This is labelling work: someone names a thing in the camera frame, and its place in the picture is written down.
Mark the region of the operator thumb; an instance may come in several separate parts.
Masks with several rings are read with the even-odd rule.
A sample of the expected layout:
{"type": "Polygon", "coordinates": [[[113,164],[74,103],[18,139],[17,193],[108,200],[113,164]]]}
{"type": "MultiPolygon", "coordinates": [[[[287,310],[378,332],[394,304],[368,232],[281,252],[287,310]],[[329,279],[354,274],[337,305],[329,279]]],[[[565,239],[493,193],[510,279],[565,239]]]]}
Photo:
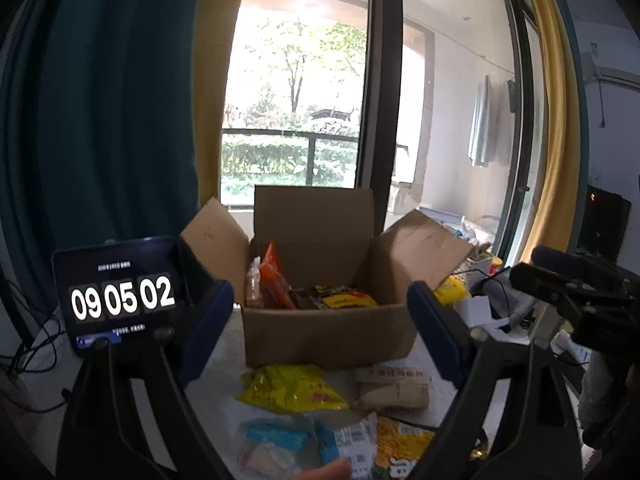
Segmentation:
{"type": "Polygon", "coordinates": [[[342,458],[319,468],[305,470],[290,480],[349,480],[351,476],[352,466],[342,458]]]}

